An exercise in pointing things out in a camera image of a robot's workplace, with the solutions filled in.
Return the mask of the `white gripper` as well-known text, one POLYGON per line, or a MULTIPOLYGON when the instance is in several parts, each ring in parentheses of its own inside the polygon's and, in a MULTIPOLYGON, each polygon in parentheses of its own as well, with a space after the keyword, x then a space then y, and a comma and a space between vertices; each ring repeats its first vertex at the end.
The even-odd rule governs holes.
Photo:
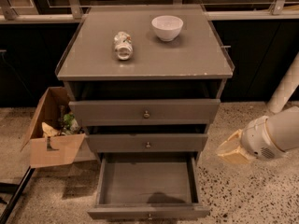
POLYGON ((285 152, 272 141, 267 120, 267 116, 262 116, 251 121, 242 131, 235 131, 216 149, 217 156, 231 164, 248 164, 253 157, 260 161, 283 158, 285 152))

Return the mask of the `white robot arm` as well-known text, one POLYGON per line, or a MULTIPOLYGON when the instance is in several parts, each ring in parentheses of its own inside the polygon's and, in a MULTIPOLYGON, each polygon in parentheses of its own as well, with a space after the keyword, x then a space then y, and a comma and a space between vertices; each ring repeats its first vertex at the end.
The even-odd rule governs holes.
POLYGON ((299 107, 293 106, 271 117, 252 120, 225 140, 216 153, 228 163, 246 164, 284 158, 298 148, 299 107))

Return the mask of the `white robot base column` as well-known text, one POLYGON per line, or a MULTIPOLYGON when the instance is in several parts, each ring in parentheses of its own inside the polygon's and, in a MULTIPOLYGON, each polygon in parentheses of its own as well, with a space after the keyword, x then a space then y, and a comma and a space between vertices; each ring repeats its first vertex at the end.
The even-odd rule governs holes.
POLYGON ((278 87, 269 100, 267 107, 273 113, 279 113, 299 86, 299 52, 278 87))

